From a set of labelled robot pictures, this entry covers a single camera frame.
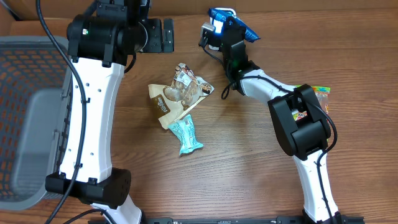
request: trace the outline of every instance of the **snack bag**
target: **snack bag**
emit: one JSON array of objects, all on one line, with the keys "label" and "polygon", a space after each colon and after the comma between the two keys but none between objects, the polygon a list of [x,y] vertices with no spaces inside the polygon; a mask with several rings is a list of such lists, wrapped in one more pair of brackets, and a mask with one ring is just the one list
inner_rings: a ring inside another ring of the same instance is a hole
[{"label": "snack bag", "polygon": [[156,116],[164,129],[184,117],[214,91],[204,79],[195,77],[184,63],[175,67],[171,86],[150,84],[148,87]]},{"label": "snack bag", "polygon": [[[326,114],[329,114],[329,94],[330,94],[330,87],[322,87],[322,86],[313,86],[312,89],[314,90],[319,104],[321,105],[321,108],[326,112]],[[297,112],[293,114],[294,120],[301,119],[307,115],[307,112],[300,113]]]},{"label": "snack bag", "polygon": [[232,16],[235,18],[236,22],[239,25],[246,28],[246,33],[244,35],[245,40],[247,40],[250,43],[253,43],[254,41],[260,39],[260,37],[252,29],[250,29],[250,27],[248,27],[239,17],[230,14],[228,11],[224,11],[224,10],[217,9],[217,8],[210,8],[208,11],[208,14],[214,20],[220,21],[220,22],[226,22],[227,18],[229,16]]},{"label": "snack bag", "polygon": [[195,136],[195,126],[193,125],[190,114],[181,121],[170,124],[169,129],[172,130],[181,142],[180,156],[203,147],[203,144],[199,143]]}]

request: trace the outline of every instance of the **blue snack bar wrapper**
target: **blue snack bar wrapper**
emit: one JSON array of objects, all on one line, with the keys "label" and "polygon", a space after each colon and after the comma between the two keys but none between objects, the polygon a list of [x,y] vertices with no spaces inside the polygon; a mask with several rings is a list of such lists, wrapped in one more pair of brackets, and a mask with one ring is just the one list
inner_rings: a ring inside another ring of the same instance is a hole
[{"label": "blue snack bar wrapper", "polygon": [[180,156],[203,147],[203,144],[198,142],[195,136],[195,126],[190,114],[184,119],[170,124],[169,129],[181,142]]},{"label": "blue snack bar wrapper", "polygon": [[[220,22],[225,22],[226,18],[228,18],[229,16],[233,16],[226,11],[222,11],[222,10],[215,9],[215,8],[209,9],[208,13],[211,18],[213,18],[216,21],[220,21]],[[239,25],[246,27],[246,33],[244,36],[245,40],[247,40],[250,43],[253,43],[254,41],[260,39],[260,37],[252,29],[250,29],[240,18],[238,18],[237,16],[233,16],[233,17],[236,19],[236,22],[238,22]]]}]

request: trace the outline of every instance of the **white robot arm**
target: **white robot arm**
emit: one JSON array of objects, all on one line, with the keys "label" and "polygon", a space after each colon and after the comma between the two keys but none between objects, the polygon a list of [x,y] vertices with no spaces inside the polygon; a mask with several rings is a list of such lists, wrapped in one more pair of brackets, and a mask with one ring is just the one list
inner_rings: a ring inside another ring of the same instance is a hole
[{"label": "white robot arm", "polygon": [[[272,80],[286,90],[293,91],[295,86],[285,85],[277,80],[269,77],[264,73],[263,70],[253,70],[244,75],[244,77],[264,77]],[[240,80],[243,94],[259,100],[268,106],[268,101],[278,97],[286,95],[286,92],[279,90],[274,85],[271,85],[265,80],[258,78],[245,78]],[[317,160],[321,156],[322,150],[318,150],[308,155],[307,160],[301,160],[297,156],[293,156],[294,162],[297,166],[298,174],[302,184],[304,192],[304,210],[305,213],[313,220],[328,220],[329,213],[326,209],[325,201],[321,192],[321,187],[317,172]],[[333,200],[330,190],[330,183],[328,178],[328,171],[326,169],[326,156],[325,154],[321,159],[321,174],[323,180],[323,187],[325,189],[326,198],[330,206],[331,213],[334,215],[338,209],[336,203]]]},{"label": "white robot arm", "polygon": [[[134,65],[136,52],[174,51],[173,20],[149,19],[149,8],[150,0],[95,1],[68,26],[71,63],[53,40],[37,0],[37,13],[47,35],[71,70],[76,70],[67,148],[59,171],[45,181],[47,191],[63,197],[46,223],[67,196],[96,208],[94,212],[102,212],[110,223],[142,221],[142,211],[129,196],[130,171],[112,167],[110,140],[116,95],[124,73]],[[133,61],[125,70],[128,55],[133,55]]]},{"label": "white robot arm", "polygon": [[[199,46],[205,49],[207,44],[219,44],[223,53],[223,60],[219,61],[230,84],[221,97],[227,97],[231,86],[242,95],[255,98],[269,107],[278,142],[288,155],[293,156],[298,169],[306,220],[309,223],[333,223],[339,213],[331,195],[326,169],[327,139],[330,137],[326,116],[319,112],[322,109],[310,86],[296,88],[283,84],[248,60],[245,31],[233,18],[224,23],[221,36],[215,35],[213,25],[204,23],[202,26]],[[307,111],[308,116],[295,121],[292,113],[297,110]]]}]

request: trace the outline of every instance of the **wood grain surface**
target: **wood grain surface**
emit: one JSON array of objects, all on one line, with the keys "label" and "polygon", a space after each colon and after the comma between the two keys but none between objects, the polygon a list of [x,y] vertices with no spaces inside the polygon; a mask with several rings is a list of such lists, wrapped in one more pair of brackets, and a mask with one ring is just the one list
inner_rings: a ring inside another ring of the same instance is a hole
[{"label": "wood grain surface", "polygon": [[[38,20],[35,0],[3,0],[21,19]],[[73,19],[92,0],[41,0],[45,18]],[[154,0],[150,16],[207,15],[211,7],[231,7],[236,12],[280,12],[397,8],[398,0]]]},{"label": "wood grain surface", "polygon": [[[113,166],[132,173],[134,203],[148,217],[272,218],[300,215],[296,166],[279,147],[268,109],[231,92],[216,60],[198,47],[206,16],[177,16],[175,52],[139,54],[120,86],[114,114]],[[366,223],[398,223],[398,9],[241,14],[260,36],[249,59],[287,84],[330,86],[330,115],[339,139],[328,156],[333,197],[345,215]],[[65,36],[70,21],[48,21]],[[11,35],[44,35],[37,21],[15,22]],[[215,92],[191,112],[205,147],[178,156],[179,141],[154,118],[147,85],[169,85],[186,63]],[[4,223],[43,223],[57,200]],[[89,209],[70,198],[54,223]],[[86,223],[90,215],[77,223]]]}]

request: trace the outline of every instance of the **plastic basket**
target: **plastic basket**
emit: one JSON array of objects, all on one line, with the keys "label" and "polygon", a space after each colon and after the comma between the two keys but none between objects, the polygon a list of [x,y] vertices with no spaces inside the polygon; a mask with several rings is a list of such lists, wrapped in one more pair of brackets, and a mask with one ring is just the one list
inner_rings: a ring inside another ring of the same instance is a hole
[{"label": "plastic basket", "polygon": [[[56,39],[66,51],[68,40]],[[71,72],[48,38],[0,37],[0,209],[59,197],[44,182],[65,152],[70,88]]]}]

